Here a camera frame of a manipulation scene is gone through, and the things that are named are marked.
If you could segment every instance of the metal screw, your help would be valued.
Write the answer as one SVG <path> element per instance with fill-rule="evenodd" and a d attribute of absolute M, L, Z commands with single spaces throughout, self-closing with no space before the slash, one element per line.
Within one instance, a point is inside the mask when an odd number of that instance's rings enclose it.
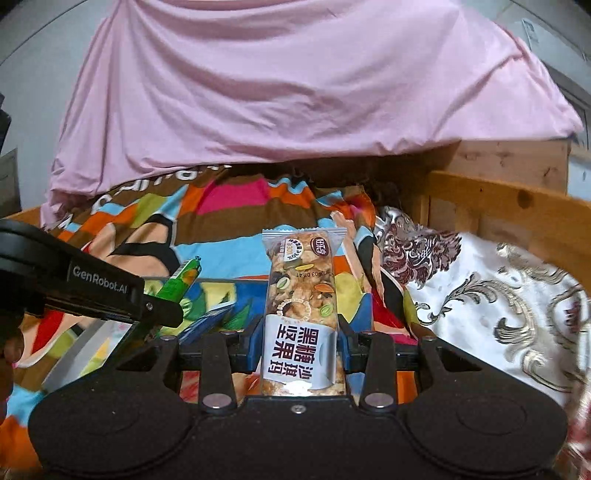
<path fill-rule="evenodd" d="M 365 397 L 365 403 L 367 403 L 367 405 L 370 407 L 385 408 L 392 405 L 394 403 L 394 399 L 387 393 L 370 393 L 367 397 Z"/>
<path fill-rule="evenodd" d="M 296 415 L 299 415 L 299 414 L 304 413 L 306 411 L 306 407 L 303 405 L 293 405 L 291 407 L 291 411 L 293 413 L 295 413 Z"/>
<path fill-rule="evenodd" d="M 226 408 L 232 403 L 232 399 L 225 393 L 210 393 L 203 399 L 203 404 L 209 408 Z"/>

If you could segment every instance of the snack bar wrapper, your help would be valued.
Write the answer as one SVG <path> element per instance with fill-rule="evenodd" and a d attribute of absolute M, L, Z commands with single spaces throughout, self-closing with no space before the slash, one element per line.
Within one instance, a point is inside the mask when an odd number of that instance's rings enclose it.
<path fill-rule="evenodd" d="M 271 259 L 261 364 L 263 395 L 345 394 L 337 357 L 333 256 L 347 230 L 263 231 Z"/>

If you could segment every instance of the brand logo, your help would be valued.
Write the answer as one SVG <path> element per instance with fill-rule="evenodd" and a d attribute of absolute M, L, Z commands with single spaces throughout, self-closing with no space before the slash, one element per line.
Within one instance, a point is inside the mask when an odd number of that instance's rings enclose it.
<path fill-rule="evenodd" d="M 111 281 L 106 277 L 102 277 L 98 273 L 87 272 L 81 269 L 78 265 L 75 265 L 74 268 L 72 268 L 72 275 L 74 275 L 76 278 L 79 278 L 80 280 L 93 283 L 99 287 L 108 288 L 109 290 L 113 290 L 117 293 L 126 294 L 129 289 L 129 286 L 124 283 Z"/>
<path fill-rule="evenodd" d="M 315 236 L 310 242 L 310 246 L 318 257 L 326 257 L 329 254 L 328 243 L 321 236 Z"/>

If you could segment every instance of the pink sheet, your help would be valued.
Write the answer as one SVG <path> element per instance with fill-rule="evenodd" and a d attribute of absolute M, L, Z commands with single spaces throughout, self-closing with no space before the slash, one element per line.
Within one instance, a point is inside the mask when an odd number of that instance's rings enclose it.
<path fill-rule="evenodd" d="M 119 0 L 63 121 L 44 223 L 197 164 L 582 128 L 541 62 L 451 0 Z"/>

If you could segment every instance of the colorful blanket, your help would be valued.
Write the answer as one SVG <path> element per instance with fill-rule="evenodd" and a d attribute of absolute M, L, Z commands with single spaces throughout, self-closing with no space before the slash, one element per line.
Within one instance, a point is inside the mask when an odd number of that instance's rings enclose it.
<path fill-rule="evenodd" d="M 169 277 L 183 261 L 200 256 L 201 278 L 207 281 L 196 283 L 181 302 L 182 328 L 228 304 L 222 326 L 241 329 L 262 312 L 266 283 L 215 280 L 266 280 L 271 264 L 261 231 L 343 226 L 348 236 L 335 257 L 339 313 L 357 331 L 376 329 L 399 342 L 413 341 L 404 328 L 404 289 L 380 269 L 372 233 L 375 210 L 362 187 L 318 189 L 304 178 L 269 181 L 234 171 L 195 168 L 118 186 L 73 212 L 53 234 L 149 278 Z M 156 291 L 158 282 L 148 280 L 146 288 Z M 0 449 L 0 466 L 35 465 L 26 435 L 28 415 L 43 396 L 47 374 L 92 322 L 59 312 L 47 312 L 42 322 L 29 317 L 23 322 L 25 353 L 15 371 L 17 387 L 8 403 L 9 417 L 0 429 L 0 446 L 13 448 Z M 83 373 L 100 366 L 113 350 L 122 336 L 114 331 Z M 240 398 L 256 392 L 258 377 L 235 374 L 234 383 Z M 195 401 L 198 384 L 197 373 L 186 373 L 181 396 Z M 358 377 L 350 379 L 352 392 L 359 385 Z"/>

